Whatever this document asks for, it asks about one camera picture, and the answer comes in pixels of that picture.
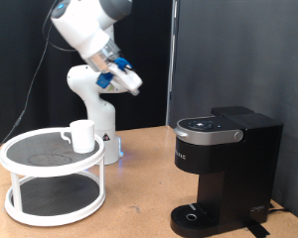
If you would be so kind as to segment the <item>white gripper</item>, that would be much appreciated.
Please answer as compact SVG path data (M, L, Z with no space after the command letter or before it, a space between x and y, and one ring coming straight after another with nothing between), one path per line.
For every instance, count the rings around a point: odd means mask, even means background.
M137 96L142 85L142 79L134 72L130 65L126 65L120 69L116 63L109 66L109 72L113 75L110 83L114 87L115 93L130 92L133 96Z

